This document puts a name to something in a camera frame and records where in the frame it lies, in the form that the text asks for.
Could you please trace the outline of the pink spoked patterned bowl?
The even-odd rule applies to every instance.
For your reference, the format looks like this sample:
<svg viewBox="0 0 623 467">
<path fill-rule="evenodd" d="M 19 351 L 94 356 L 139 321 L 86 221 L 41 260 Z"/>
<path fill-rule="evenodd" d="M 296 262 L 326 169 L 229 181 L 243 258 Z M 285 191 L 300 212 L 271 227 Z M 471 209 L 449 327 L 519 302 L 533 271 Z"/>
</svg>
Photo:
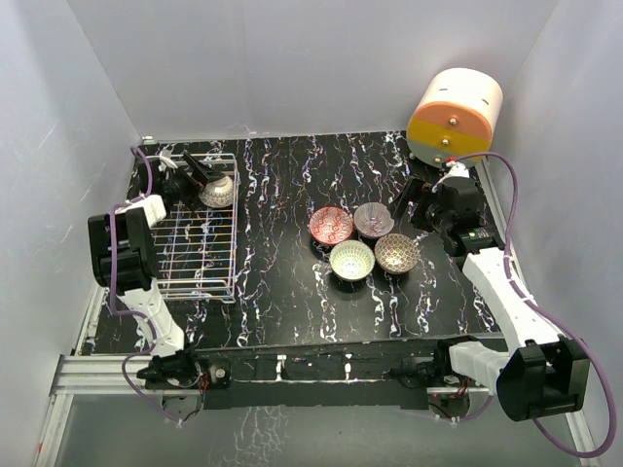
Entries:
<svg viewBox="0 0 623 467">
<path fill-rule="evenodd" d="M 199 195 L 199 200 L 209 208 L 226 208 L 234 203 L 235 184 L 233 179 L 225 175 L 208 183 Z"/>
</svg>

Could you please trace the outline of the red patterned bowl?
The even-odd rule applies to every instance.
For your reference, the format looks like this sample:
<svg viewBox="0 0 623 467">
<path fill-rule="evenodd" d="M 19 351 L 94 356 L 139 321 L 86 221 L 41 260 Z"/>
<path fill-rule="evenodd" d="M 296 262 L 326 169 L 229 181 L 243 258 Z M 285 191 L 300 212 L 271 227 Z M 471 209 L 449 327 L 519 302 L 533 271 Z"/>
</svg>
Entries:
<svg viewBox="0 0 623 467">
<path fill-rule="evenodd" d="M 309 230 L 316 242 L 334 246 L 350 238 L 354 224 L 344 209 L 337 206 L 325 206 L 312 214 Z"/>
</svg>

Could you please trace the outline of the green patterned bowl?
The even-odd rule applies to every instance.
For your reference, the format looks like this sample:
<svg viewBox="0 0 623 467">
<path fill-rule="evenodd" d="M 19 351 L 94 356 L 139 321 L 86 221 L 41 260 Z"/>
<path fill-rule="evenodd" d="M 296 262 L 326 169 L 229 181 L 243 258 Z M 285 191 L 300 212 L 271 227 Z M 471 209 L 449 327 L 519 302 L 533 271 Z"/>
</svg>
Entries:
<svg viewBox="0 0 623 467">
<path fill-rule="evenodd" d="M 358 240 L 346 240 L 333 247 L 329 256 L 331 270 L 342 280 L 365 279 L 373 270 L 375 256 L 370 247 Z"/>
</svg>

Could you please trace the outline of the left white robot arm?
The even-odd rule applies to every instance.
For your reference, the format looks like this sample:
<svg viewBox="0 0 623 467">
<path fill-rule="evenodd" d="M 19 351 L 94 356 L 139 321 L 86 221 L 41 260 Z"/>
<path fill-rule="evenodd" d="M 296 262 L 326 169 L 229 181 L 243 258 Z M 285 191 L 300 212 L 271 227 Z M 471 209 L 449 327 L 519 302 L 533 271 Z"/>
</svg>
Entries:
<svg viewBox="0 0 623 467">
<path fill-rule="evenodd" d="M 159 179 L 157 169 L 169 168 L 166 158 L 149 160 L 139 148 L 130 150 L 141 160 L 146 188 L 108 213 L 89 218 L 92 271 L 98 285 L 109 290 L 110 312 L 133 317 L 148 340 L 148 354 L 166 358 L 184 351 L 187 343 L 159 288 L 152 229 L 167 216 L 167 197 L 194 206 L 207 185 L 223 174 L 185 153 L 182 160 L 192 171 L 176 165 L 170 176 Z"/>
</svg>

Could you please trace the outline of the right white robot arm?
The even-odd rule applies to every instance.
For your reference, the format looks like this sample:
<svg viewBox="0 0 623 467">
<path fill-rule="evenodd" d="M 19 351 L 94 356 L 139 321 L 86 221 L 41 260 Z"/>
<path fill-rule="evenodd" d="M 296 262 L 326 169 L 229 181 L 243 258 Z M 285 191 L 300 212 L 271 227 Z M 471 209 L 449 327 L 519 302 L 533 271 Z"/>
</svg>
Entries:
<svg viewBox="0 0 623 467">
<path fill-rule="evenodd" d="M 415 206 L 411 224 L 439 234 L 447 255 L 483 297 L 507 346 L 501 352 L 474 337 L 441 340 L 433 358 L 435 377 L 448 386 L 469 377 L 487 387 L 514 421 L 579 411 L 589 358 L 578 341 L 565 337 L 511 286 L 502 239 L 481 219 L 478 182 L 450 176 L 431 184 L 411 177 L 390 205 L 392 217 L 400 219 L 409 204 Z"/>
</svg>

